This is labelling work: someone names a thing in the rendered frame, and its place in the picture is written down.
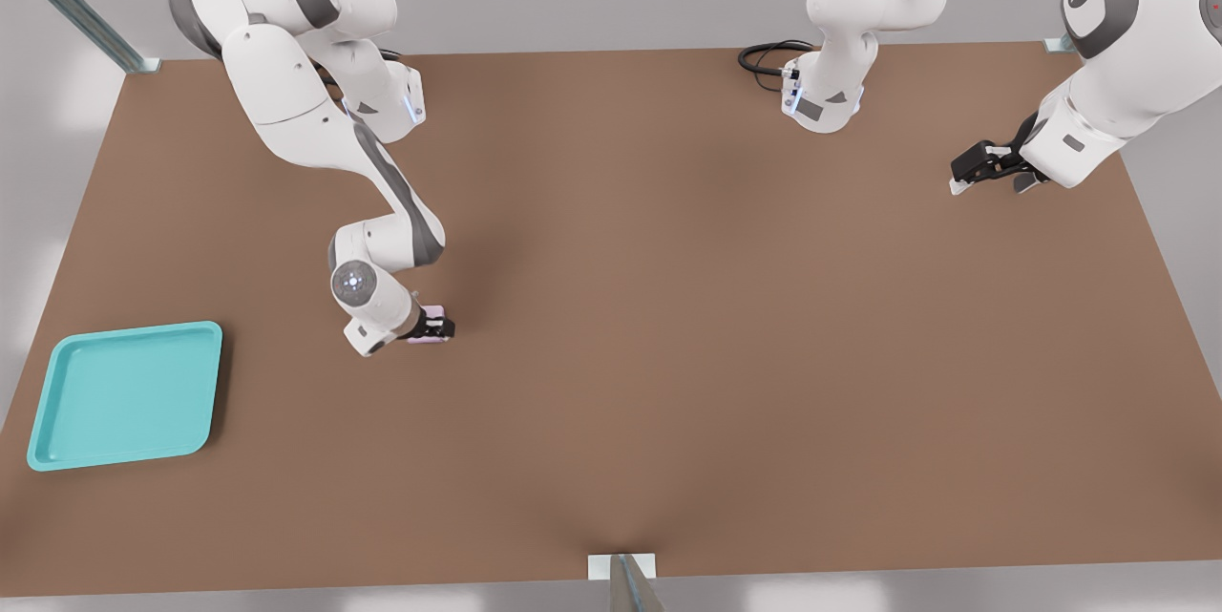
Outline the pale blue-green tray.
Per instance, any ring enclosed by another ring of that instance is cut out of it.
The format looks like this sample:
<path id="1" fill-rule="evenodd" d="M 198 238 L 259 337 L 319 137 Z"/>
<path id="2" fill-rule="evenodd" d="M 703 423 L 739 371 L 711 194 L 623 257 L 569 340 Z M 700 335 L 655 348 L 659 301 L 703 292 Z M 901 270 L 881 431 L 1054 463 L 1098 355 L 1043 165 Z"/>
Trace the pale blue-green tray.
<path id="1" fill-rule="evenodd" d="M 218 322 L 75 333 L 53 347 L 27 463 L 35 472 L 191 454 L 207 443 Z"/>

